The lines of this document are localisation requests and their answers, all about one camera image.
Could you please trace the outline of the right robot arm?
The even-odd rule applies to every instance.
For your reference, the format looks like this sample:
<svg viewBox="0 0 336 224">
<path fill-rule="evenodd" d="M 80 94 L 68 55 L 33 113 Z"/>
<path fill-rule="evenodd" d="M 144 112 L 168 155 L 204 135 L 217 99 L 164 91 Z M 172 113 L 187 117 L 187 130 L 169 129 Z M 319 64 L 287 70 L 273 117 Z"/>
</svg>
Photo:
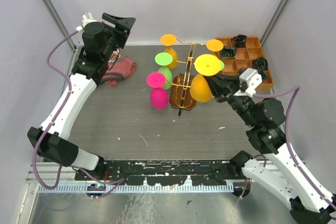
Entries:
<svg viewBox="0 0 336 224">
<path fill-rule="evenodd" d="M 205 80 L 217 102 L 227 102 L 250 127 L 246 132 L 252 147 L 282 173 L 279 177 L 241 151 L 230 160 L 233 177 L 250 178 L 278 198 L 296 223 L 329 223 L 335 212 L 335 194 L 324 188 L 293 150 L 288 130 L 289 110 L 275 95 L 262 95 L 255 103 L 256 88 L 262 83 L 257 70 L 248 68 L 239 76 L 216 74 Z"/>
</svg>

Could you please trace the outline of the pink wine glass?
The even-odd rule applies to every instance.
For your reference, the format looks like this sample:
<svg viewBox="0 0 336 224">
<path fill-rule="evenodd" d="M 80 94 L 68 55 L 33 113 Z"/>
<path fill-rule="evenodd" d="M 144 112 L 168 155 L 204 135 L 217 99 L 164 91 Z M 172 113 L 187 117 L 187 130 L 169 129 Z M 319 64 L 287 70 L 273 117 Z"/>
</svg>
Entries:
<svg viewBox="0 0 336 224">
<path fill-rule="evenodd" d="M 150 92 L 151 106 L 157 110 L 166 108 L 169 103 L 168 94 L 163 88 L 165 82 L 164 74 L 159 72 L 149 74 L 146 79 L 147 85 L 152 88 Z"/>
</svg>

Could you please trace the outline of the orange wine glass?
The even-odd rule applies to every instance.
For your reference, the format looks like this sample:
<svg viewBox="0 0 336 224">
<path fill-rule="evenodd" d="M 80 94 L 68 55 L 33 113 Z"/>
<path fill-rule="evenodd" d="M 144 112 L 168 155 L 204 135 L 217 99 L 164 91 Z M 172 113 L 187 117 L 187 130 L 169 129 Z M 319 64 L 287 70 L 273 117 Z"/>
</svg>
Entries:
<svg viewBox="0 0 336 224">
<path fill-rule="evenodd" d="M 214 76 L 221 70 L 221 61 L 214 55 L 202 54 L 196 58 L 194 67 L 198 74 L 192 80 L 190 94 L 197 102 L 208 102 L 213 95 L 205 78 Z"/>
<path fill-rule="evenodd" d="M 177 38 L 173 34 L 165 34 L 161 37 L 160 42 L 162 45 L 166 46 L 164 52 L 170 54 L 173 58 L 172 62 L 168 64 L 166 67 L 169 69 L 175 69 L 178 65 L 178 57 L 176 51 L 172 48 L 172 46 L 177 42 Z"/>
<path fill-rule="evenodd" d="M 217 52 L 224 48 L 224 44 L 220 40 L 211 39 L 206 43 L 206 47 L 212 55 L 216 55 Z"/>
</svg>

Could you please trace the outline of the green wine glass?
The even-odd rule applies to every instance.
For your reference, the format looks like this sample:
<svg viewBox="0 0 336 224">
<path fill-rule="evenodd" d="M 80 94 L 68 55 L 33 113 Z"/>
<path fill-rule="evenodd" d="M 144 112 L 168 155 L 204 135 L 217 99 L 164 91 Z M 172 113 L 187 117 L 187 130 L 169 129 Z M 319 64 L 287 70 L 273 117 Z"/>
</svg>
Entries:
<svg viewBox="0 0 336 224">
<path fill-rule="evenodd" d="M 154 60 L 159 66 L 161 66 L 158 69 L 158 72 L 163 74 L 166 79 L 166 82 L 163 85 L 163 89 L 165 90 L 170 89 L 172 87 L 171 82 L 173 79 L 172 79 L 172 72 L 167 66 L 173 62 L 173 57 L 171 56 L 171 54 L 167 52 L 161 52 L 155 56 Z"/>
<path fill-rule="evenodd" d="M 225 68 L 225 64 L 223 61 L 220 60 L 220 70 L 219 71 L 222 71 L 224 68 Z"/>
</svg>

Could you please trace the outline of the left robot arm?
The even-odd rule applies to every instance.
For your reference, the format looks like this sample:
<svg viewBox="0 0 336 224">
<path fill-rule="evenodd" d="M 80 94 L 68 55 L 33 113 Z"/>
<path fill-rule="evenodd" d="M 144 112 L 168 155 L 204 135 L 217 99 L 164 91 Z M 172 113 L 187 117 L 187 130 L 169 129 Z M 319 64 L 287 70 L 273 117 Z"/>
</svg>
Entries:
<svg viewBox="0 0 336 224">
<path fill-rule="evenodd" d="M 99 22 L 90 13 L 83 14 L 82 24 L 70 34 L 81 34 L 83 40 L 71 74 L 51 66 L 64 77 L 67 87 L 40 127 L 28 130 L 27 136 L 34 148 L 33 162 L 40 156 L 64 167 L 85 169 L 93 180 L 104 176 L 103 158 L 82 150 L 68 139 L 80 110 L 108 70 L 112 53 L 124 48 L 135 21 L 134 17 L 103 13 Z"/>
</svg>

